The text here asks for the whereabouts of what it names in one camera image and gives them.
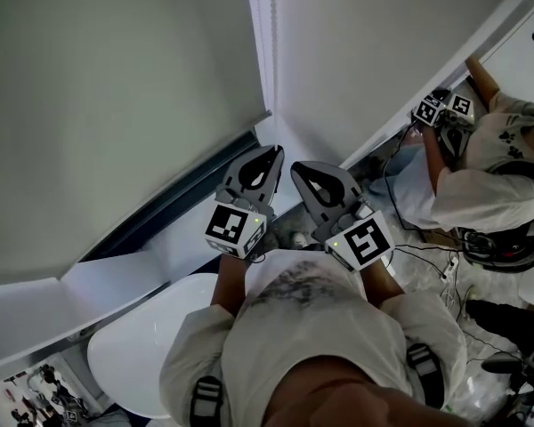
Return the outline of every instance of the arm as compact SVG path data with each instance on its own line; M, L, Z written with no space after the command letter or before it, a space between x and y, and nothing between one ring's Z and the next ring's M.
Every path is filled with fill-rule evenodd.
M404 294L403 289L390 275L382 260L365 267L360 274L368 302L377 309L387 299Z
M433 193L437 195L437 183L439 181L439 175L441 171L447 167L435 130L431 126L424 125L422 128L422 134L424 135L425 154L427 156L427 170L429 171L429 180Z
M471 73L471 77L479 89L481 98L487 105L489 105L490 100L492 100L492 97L498 93L500 87L498 87L498 84L489 72L474 57L469 57L465 61L465 65L469 68L469 73Z
M247 266L244 261L223 254L210 305L221 305L237 317L246 299L246 271Z

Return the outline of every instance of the white t-shirt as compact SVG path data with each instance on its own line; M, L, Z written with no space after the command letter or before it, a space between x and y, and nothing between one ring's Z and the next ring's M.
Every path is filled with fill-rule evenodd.
M410 382L407 340L440 359L447 400L465 373L465 338L436 293L404 294L378 310L359 274L321 252L274 250L247 273L251 286L234 318L219 305L191 313L160 376L161 399L189 425L196 381L221 359L222 426L258 427L275 388L296 364L316 356L346 359L372 380L423 401Z
M534 181L521 175L489 171L508 160L534 163L534 152L522 136L522 131L533 126L533 103L497 93L490 101L489 114L476 124L460 169L441 172L436 195L430 186L429 189L415 186L418 185L415 172L427 173L424 157L423 160L416 157L407 172L400 174L400 185L396 181L395 191L400 198L401 214L421 228L461 227L480 232L512 230L532 221ZM412 198L427 194L432 201L420 201L419 210L415 211Z

